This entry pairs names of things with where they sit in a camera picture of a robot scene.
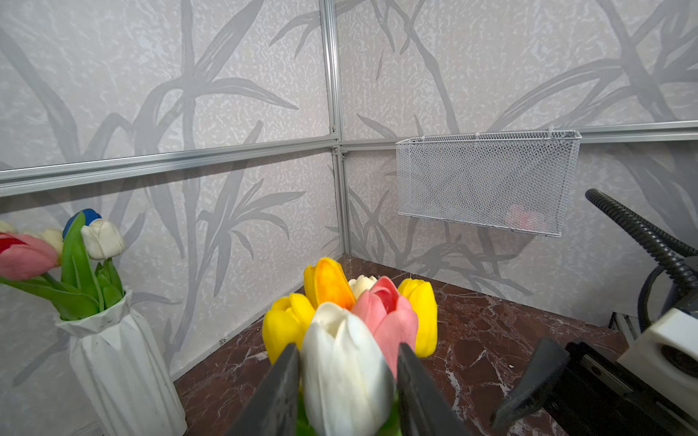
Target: white wire basket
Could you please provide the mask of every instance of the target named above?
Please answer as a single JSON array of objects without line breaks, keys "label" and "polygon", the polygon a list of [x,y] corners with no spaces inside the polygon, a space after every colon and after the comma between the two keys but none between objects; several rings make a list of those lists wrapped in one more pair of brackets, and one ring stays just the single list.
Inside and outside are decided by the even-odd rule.
[{"label": "white wire basket", "polygon": [[400,141],[398,214],[560,237],[580,140],[541,130]]}]

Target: cable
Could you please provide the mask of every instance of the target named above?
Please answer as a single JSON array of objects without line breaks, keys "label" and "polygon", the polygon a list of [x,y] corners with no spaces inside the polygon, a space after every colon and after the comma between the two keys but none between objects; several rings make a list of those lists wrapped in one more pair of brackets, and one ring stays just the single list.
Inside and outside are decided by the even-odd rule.
[{"label": "cable", "polygon": [[652,320],[650,320],[650,313],[647,305],[650,301],[650,292],[652,292],[652,285],[654,285],[657,277],[662,275],[664,272],[663,266],[657,266],[652,270],[645,283],[640,289],[640,295],[637,297],[637,321],[640,323],[640,331],[645,331],[649,326],[652,325]]},{"label": "cable", "polygon": [[[676,253],[696,255],[698,250],[664,232],[599,190],[587,190],[584,196],[616,224],[621,226],[657,261],[660,267],[667,271],[669,277],[676,284],[680,296],[686,295],[691,290],[698,289],[698,278],[685,265],[683,260],[676,255]],[[641,330],[644,330],[649,325],[646,303],[649,299],[652,283],[656,279],[656,277],[653,277],[656,271],[657,269],[647,277],[638,301],[638,319],[643,320],[643,323],[647,324],[644,328],[641,324]]]}]

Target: tulip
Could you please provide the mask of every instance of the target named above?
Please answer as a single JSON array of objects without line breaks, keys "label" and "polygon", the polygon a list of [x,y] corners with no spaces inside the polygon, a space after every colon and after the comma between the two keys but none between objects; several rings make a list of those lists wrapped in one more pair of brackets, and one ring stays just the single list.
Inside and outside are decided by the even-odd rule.
[{"label": "tulip", "polygon": [[17,233],[17,229],[7,221],[0,221],[0,233]]},{"label": "tulip", "polygon": [[[83,209],[80,212],[82,212],[82,214],[85,216],[85,225],[90,225],[92,224],[92,221],[102,218],[102,215],[95,212],[94,209]],[[73,224],[73,221],[75,221],[80,212],[71,216],[68,222],[66,223],[66,226],[63,228],[63,239],[65,239],[68,236],[68,230],[70,229],[70,226]]]},{"label": "tulip", "polygon": [[385,360],[397,378],[397,355],[400,343],[415,349],[419,318],[409,300],[397,292],[388,277],[381,277],[361,294],[352,310],[361,318],[376,339]]},{"label": "tulip", "polygon": [[26,280],[54,268],[58,253],[48,242],[28,234],[0,233],[0,277]]},{"label": "tulip", "polygon": [[358,300],[361,294],[363,294],[364,291],[371,289],[371,287],[375,285],[377,281],[377,278],[373,276],[366,277],[363,274],[360,275],[359,278],[349,280],[349,286],[351,286],[351,292],[354,294],[354,298]]},{"label": "tulip", "polygon": [[99,218],[80,229],[87,254],[95,260],[120,255],[126,248],[119,229],[111,221]]},{"label": "tulip", "polygon": [[303,274],[308,300],[317,308],[322,303],[335,303],[351,310],[356,298],[344,276],[342,266],[335,260],[324,257],[316,266],[308,266]]},{"label": "tulip", "polygon": [[305,411],[326,436],[374,435],[390,415],[395,384],[368,327],[334,303],[318,307],[301,350]]},{"label": "tulip", "polygon": [[429,357],[436,350],[438,328],[436,315],[438,307],[431,283],[424,280],[406,278],[400,283],[398,292],[410,301],[412,309],[419,318],[415,354],[417,357]]},{"label": "tulip", "polygon": [[61,257],[63,255],[63,234],[61,230],[55,227],[49,227],[41,233],[37,233],[31,229],[24,229],[24,234],[33,236],[37,239],[43,239],[48,242],[55,250],[58,252],[58,265],[61,264]]},{"label": "tulip", "polygon": [[285,296],[272,305],[262,322],[262,340],[272,363],[290,343],[301,349],[313,315],[315,309],[303,294]]},{"label": "tulip", "polygon": [[63,252],[63,234],[61,230],[55,227],[49,227],[41,232],[41,239],[55,248],[59,256]]}]

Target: yellow tulip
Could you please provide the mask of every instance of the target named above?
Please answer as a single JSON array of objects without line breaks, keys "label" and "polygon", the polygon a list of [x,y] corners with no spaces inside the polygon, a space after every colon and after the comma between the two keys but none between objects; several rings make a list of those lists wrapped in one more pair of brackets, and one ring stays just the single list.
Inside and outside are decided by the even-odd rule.
[{"label": "yellow tulip", "polygon": [[11,225],[7,221],[0,221],[0,232],[2,233],[17,233],[14,225]]},{"label": "yellow tulip", "polygon": [[308,266],[303,274],[308,300],[317,308],[322,303],[335,303],[346,310],[352,310],[356,298],[352,293],[342,266],[336,261],[323,257],[315,266]]},{"label": "yellow tulip", "polygon": [[301,349],[314,315],[315,309],[303,294],[282,297],[272,305],[262,322],[262,340],[272,364],[286,345],[295,343]]},{"label": "yellow tulip", "polygon": [[424,280],[406,278],[400,283],[398,292],[402,294],[412,304],[412,309],[419,318],[419,328],[417,330],[417,344],[415,354],[417,357],[429,357],[436,350],[436,340],[438,338],[438,327],[436,316],[438,308],[434,298],[434,290],[431,283]]}]

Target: marble tabletop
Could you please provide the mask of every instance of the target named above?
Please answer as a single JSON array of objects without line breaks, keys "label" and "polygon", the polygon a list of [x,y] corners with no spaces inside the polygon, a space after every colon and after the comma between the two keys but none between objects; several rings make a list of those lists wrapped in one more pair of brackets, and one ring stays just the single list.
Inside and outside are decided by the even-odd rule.
[{"label": "marble tabletop", "polygon": [[[584,338],[609,357],[628,347],[623,334],[572,318],[512,303],[462,287],[359,259],[340,260],[349,278],[359,274],[431,282],[438,304],[436,352],[422,359],[448,404],[471,435],[502,435],[490,413],[519,380],[538,340],[564,345]],[[258,320],[175,382],[186,411],[187,435],[220,435],[233,423],[271,367]],[[515,423],[510,435],[565,435],[546,413]]]}]

